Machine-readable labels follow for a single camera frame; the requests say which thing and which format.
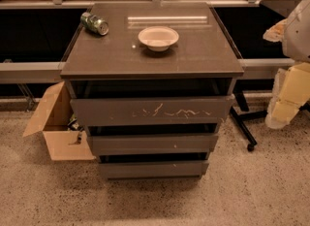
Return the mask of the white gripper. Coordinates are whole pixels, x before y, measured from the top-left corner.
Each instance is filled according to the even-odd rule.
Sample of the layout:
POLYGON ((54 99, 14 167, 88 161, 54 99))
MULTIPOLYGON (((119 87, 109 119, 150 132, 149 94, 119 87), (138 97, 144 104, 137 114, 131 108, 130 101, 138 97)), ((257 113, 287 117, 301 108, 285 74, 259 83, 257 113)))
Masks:
MULTIPOLYGON (((263 33, 269 42, 281 42, 284 37, 286 19, 282 19, 263 33)), ((271 129, 281 129, 290 124, 298 112, 310 99, 310 64, 294 65, 288 71, 279 69, 272 89, 272 97, 267 108, 265 124, 271 129)))

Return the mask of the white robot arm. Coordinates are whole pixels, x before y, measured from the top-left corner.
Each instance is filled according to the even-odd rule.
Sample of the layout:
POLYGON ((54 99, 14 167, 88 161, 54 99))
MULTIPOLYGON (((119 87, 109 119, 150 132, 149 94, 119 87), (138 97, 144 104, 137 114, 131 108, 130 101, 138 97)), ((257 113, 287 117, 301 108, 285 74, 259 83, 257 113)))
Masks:
POLYGON ((265 118, 269 128, 281 129, 310 100, 310 0, 301 0, 287 18, 264 32, 263 39, 281 42, 283 54, 294 61, 288 70, 278 70, 265 118))

